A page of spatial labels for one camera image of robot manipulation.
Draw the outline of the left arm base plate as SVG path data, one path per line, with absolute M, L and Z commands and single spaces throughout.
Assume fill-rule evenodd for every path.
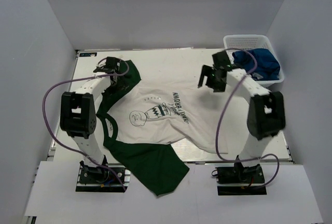
M 80 166 L 76 192 L 124 193 L 129 185 L 130 171 L 123 166 L 112 166 L 112 173 L 97 167 Z

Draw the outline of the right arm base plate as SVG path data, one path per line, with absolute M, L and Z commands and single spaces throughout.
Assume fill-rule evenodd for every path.
M 244 179 L 240 179 L 239 175 L 233 167 L 216 167 L 211 172 L 212 177 L 217 181 L 217 194 L 219 196 L 244 196 L 244 195 L 266 195 L 266 187 L 262 168 L 259 167 L 257 172 Z

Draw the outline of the white green raglan t-shirt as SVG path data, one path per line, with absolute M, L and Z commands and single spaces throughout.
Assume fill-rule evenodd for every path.
M 143 80 L 130 60 L 120 72 L 97 112 L 103 145 L 154 195 L 172 193 L 189 172 L 173 143 L 186 138 L 203 151 L 227 153 L 226 137 L 217 130 L 221 93 L 185 81 Z

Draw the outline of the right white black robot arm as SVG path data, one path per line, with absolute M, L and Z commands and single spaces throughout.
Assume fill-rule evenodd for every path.
M 202 67 L 198 83 L 198 87 L 206 85 L 214 92 L 223 92 L 227 86 L 232 89 L 220 115 L 221 119 L 235 94 L 248 103 L 246 126 L 249 135 L 242 151 L 233 161 L 240 163 L 235 167 L 234 175 L 241 182 L 253 176 L 252 167 L 256 167 L 265 157 L 263 153 L 267 145 L 286 126 L 282 93 L 271 92 L 250 76 L 257 68 L 255 57 L 251 58 L 254 66 L 247 72 L 231 63 L 226 50 L 217 52 L 212 55 L 213 65 Z

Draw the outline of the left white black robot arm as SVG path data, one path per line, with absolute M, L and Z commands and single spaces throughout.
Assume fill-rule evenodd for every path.
M 74 140 L 77 153 L 84 157 L 84 166 L 93 167 L 92 176 L 99 182 L 109 178 L 106 157 L 99 148 L 95 137 L 95 102 L 107 89 L 117 84 L 119 78 L 129 72 L 129 64 L 122 59 L 106 57 L 93 75 L 75 79 L 84 84 L 75 91 L 64 92 L 61 96 L 60 128 Z

